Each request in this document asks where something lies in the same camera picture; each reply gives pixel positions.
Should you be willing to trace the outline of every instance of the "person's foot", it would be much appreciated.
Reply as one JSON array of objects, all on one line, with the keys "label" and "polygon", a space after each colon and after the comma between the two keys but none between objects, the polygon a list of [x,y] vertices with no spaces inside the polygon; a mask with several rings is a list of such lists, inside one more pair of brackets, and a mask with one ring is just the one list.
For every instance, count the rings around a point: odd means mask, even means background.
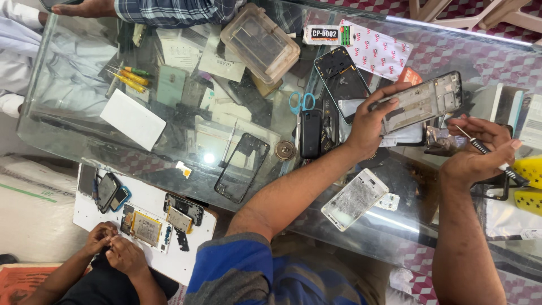
[{"label": "person's foot", "polygon": [[11,254],[0,254],[0,265],[16,264],[17,259]]}]

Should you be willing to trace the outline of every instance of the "blue striped shirt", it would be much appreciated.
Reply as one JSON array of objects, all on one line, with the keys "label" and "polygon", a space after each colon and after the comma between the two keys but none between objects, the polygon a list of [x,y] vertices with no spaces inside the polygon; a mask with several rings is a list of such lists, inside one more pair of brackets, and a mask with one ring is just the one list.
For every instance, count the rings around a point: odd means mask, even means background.
[{"label": "blue striped shirt", "polygon": [[256,233],[202,244],[186,293],[185,304],[367,304],[326,262],[273,258],[269,242]]},{"label": "blue striped shirt", "polygon": [[228,23],[246,0],[115,0],[117,15],[127,22],[164,29]]}]

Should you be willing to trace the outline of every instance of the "transparent plastic box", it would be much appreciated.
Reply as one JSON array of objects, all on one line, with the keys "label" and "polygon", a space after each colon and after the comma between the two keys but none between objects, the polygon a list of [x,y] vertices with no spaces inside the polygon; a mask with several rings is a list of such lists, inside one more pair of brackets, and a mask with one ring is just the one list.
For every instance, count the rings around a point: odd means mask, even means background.
[{"label": "transparent plastic box", "polygon": [[220,38],[264,83],[274,84],[297,62],[299,46],[254,3],[248,3]]}]

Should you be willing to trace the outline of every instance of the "white shirt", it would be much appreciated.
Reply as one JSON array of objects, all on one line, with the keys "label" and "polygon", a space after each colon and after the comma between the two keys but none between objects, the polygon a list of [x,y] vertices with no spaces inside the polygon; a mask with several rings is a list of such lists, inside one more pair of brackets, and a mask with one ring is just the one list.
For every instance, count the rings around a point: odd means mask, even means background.
[{"label": "white shirt", "polygon": [[28,91],[42,29],[39,10],[12,0],[0,0],[0,110],[19,117]]}]

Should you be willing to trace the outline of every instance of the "fingernail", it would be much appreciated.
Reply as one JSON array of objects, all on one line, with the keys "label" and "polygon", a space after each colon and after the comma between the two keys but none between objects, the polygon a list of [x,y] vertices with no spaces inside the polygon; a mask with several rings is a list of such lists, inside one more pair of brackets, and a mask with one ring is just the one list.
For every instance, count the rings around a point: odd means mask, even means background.
[{"label": "fingernail", "polygon": [[520,140],[514,140],[510,146],[512,146],[513,149],[518,149],[523,145],[523,143]]}]

